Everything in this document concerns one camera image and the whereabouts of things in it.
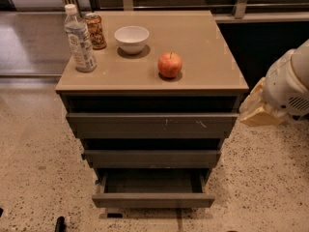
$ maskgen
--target speckled floor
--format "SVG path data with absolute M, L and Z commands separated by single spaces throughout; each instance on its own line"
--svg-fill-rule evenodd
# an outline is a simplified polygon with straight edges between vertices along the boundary
M 95 175 L 55 86 L 0 80 L 1 232 L 54 231 L 59 216 L 67 232 L 309 231 L 308 121 L 237 122 L 207 184 L 216 196 L 208 209 L 127 209 L 107 218 L 91 199 Z

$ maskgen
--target bottle label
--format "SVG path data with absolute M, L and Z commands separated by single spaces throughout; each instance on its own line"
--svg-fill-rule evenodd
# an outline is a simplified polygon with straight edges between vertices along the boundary
M 68 33 L 70 50 L 76 62 L 76 68 L 81 72 L 91 72 L 97 61 L 94 56 L 87 25 Z

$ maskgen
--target can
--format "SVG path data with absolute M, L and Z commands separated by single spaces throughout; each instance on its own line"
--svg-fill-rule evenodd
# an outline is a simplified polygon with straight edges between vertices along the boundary
M 90 40 L 93 44 L 93 49 L 106 48 L 107 44 L 103 35 L 102 19 L 98 14 L 88 13 L 85 15 L 85 21 L 88 26 Z

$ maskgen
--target white bowl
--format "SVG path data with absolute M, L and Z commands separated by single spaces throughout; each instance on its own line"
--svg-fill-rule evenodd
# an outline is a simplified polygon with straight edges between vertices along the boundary
M 115 39 L 119 48 L 127 54 L 137 54 L 145 47 L 149 32 L 144 27 L 122 27 L 115 32 Z

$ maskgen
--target red apple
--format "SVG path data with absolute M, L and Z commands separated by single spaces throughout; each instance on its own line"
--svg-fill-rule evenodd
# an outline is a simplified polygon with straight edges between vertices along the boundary
M 167 78 L 174 78 L 181 71 L 183 60 L 180 55 L 175 52 L 163 53 L 158 61 L 157 67 L 159 72 Z

